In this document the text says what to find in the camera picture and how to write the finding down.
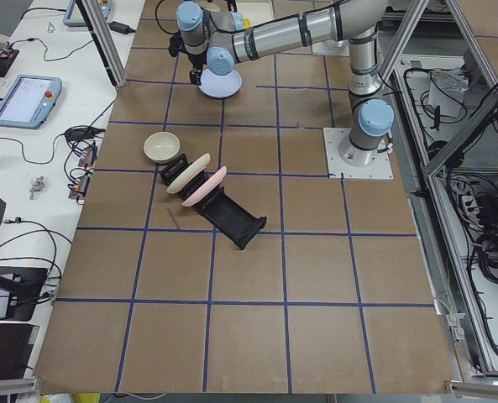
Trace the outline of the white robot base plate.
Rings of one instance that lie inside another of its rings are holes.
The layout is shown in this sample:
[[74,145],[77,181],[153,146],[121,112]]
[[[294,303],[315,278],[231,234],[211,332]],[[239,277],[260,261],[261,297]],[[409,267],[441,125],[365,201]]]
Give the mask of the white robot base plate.
[[385,139],[372,150],[356,149],[350,142],[350,128],[324,128],[323,142],[332,179],[390,181],[394,179]]

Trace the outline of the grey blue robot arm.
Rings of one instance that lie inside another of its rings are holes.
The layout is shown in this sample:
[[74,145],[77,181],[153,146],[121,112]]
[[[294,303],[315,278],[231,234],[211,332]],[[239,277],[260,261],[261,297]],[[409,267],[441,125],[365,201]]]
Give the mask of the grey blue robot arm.
[[169,52],[187,55],[190,81],[198,85],[204,68],[226,76],[245,61],[329,39],[347,41],[354,125],[338,149],[346,164],[364,168],[374,161],[394,120],[392,107],[380,98],[383,81],[377,56],[376,24],[386,7],[385,1],[336,1],[245,28],[241,13],[208,11],[184,1],[176,10],[178,30],[170,37]]

